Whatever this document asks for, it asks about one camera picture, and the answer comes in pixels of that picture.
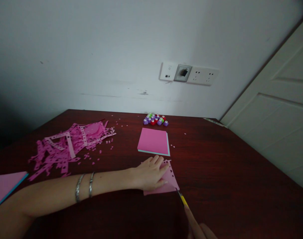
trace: electrical outlet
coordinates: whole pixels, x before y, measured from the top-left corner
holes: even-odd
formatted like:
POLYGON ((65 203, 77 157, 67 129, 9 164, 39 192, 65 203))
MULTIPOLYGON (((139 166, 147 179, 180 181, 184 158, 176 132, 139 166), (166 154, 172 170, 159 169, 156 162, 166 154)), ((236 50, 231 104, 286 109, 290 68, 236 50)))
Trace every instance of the electrical outlet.
POLYGON ((178 65, 174 81, 186 82, 192 66, 178 65))
POLYGON ((177 63, 163 62, 160 70, 160 80, 173 81, 177 70, 177 63))
POLYGON ((217 69, 193 67, 187 83, 211 86, 218 74, 219 70, 217 69))

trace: bangle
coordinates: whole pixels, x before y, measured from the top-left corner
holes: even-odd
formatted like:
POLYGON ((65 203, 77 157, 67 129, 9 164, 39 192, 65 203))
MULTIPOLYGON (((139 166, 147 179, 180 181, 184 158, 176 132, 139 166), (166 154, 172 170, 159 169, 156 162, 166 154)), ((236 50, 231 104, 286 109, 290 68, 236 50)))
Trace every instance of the bangle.
POLYGON ((89 181, 89 197, 91 198, 92 197, 92 183, 93 183, 93 176, 94 176, 95 172, 92 173, 92 176, 91 176, 91 180, 89 181))
POLYGON ((77 203, 80 202, 80 200, 79 200, 79 186, 80 186, 80 184, 81 184, 81 181, 82 181, 84 175, 85 175, 85 174, 82 174, 82 176, 79 178, 79 180, 78 180, 78 182, 77 182, 77 185, 76 185, 76 189, 75 189, 75 200, 76 200, 77 203))

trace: fingers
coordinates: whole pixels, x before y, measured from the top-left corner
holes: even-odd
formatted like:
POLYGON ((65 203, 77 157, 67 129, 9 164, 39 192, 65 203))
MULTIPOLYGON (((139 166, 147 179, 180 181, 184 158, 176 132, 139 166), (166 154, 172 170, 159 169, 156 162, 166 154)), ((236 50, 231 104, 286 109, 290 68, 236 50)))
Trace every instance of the fingers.
POLYGON ((157 159, 159 158, 159 155, 155 155, 154 157, 153 157, 153 159, 151 160, 151 163, 156 163, 156 161, 157 161, 157 159))
POLYGON ((146 159, 144 162, 149 163, 152 160, 152 157, 149 157, 148 159, 146 159))
POLYGON ((218 239, 206 224, 201 223, 199 226, 208 239, 218 239))
POLYGON ((198 225, 196 219, 194 218, 194 215, 192 214, 189 207, 185 205, 185 213, 189 222, 189 225, 192 230, 192 234, 196 239, 206 239, 203 231, 201 230, 200 226, 198 225))
POLYGON ((162 163, 163 161, 164 161, 164 157, 163 157, 163 156, 160 156, 159 159, 158 159, 157 162, 156 162, 156 165, 157 165, 158 168, 160 167, 160 165, 161 165, 161 163, 162 163))
POLYGON ((187 239, 195 239, 194 235, 192 234, 192 230, 190 225, 188 224, 188 235, 187 235, 187 239))
POLYGON ((166 164, 164 167, 162 167, 159 170, 160 175, 163 176, 165 174, 165 172, 167 171, 168 168, 169 168, 169 164, 166 164))
POLYGON ((159 188, 159 187, 163 186, 163 185, 166 184, 166 183, 168 183, 166 180, 160 179, 160 180, 156 183, 155 188, 159 188))

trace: wooden table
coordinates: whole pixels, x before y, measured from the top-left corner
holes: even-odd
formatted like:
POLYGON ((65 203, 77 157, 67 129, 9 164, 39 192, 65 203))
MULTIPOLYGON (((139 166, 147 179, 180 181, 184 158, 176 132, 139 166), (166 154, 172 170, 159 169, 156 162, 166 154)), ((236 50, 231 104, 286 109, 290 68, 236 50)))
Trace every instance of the wooden table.
MULTIPOLYGON (((180 190, 198 222, 205 222, 219 239, 303 238, 303 189, 234 133, 202 118, 167 116, 169 126, 164 127, 143 126, 144 117, 67 110, 3 149, 0 174, 34 173, 34 163, 27 161, 37 152, 36 141, 67 130, 73 123, 106 118, 117 135, 112 144, 103 143, 90 151, 92 160, 83 159, 88 152, 83 149, 78 154, 82 163, 69 164, 72 174, 136 167, 150 156, 137 151, 142 127, 165 130, 175 146, 170 147, 170 159, 180 190)), ((48 177, 43 173, 18 189, 60 176, 60 169, 53 167, 48 177)), ((142 191, 126 190, 44 216, 26 238, 186 238, 187 231, 176 192, 143 196, 142 191)))

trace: pencil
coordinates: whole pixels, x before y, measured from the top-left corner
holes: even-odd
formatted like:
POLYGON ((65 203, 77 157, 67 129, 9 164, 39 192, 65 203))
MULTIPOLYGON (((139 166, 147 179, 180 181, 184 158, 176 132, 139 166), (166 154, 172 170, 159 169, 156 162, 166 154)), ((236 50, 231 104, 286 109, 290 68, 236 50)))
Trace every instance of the pencil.
POLYGON ((187 204, 187 202, 186 202, 184 196, 178 191, 178 189, 177 189, 177 192, 178 192, 178 194, 179 194, 179 196, 180 196, 180 199, 181 199, 182 203, 183 203, 184 205, 186 205, 186 206, 189 208, 189 206, 188 206, 188 204, 187 204))

